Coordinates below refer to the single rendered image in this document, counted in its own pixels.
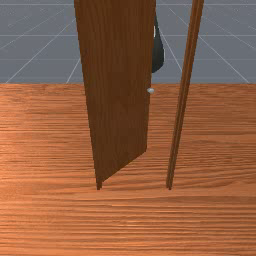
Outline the brown wooden door leaf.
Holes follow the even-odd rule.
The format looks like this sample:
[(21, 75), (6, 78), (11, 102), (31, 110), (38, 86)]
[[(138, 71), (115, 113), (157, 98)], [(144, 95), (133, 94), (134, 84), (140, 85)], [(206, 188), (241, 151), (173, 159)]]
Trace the brown wooden door leaf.
[(74, 0), (98, 187), (147, 149), (156, 0)]

